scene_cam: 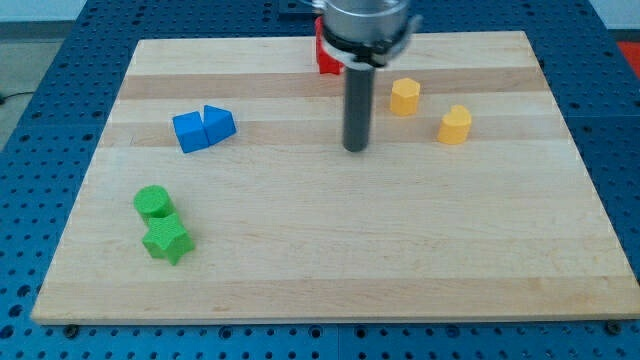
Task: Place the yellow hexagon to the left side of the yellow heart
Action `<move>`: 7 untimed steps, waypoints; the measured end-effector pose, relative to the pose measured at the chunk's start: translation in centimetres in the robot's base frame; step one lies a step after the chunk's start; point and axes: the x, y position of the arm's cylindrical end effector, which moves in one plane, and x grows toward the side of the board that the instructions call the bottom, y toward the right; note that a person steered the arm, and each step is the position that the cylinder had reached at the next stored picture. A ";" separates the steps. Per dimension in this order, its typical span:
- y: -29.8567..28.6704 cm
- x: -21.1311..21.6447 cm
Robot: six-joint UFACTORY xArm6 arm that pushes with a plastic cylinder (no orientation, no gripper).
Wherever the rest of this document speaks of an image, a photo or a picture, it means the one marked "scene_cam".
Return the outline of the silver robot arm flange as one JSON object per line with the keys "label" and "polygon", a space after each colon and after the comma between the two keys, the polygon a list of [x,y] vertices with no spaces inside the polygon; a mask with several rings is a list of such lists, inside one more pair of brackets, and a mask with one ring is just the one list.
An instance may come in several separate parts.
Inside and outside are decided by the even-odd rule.
{"label": "silver robot arm flange", "polygon": [[312,0],[310,5],[321,16],[322,47],[353,70],[387,66],[423,22],[409,14],[409,0]]}

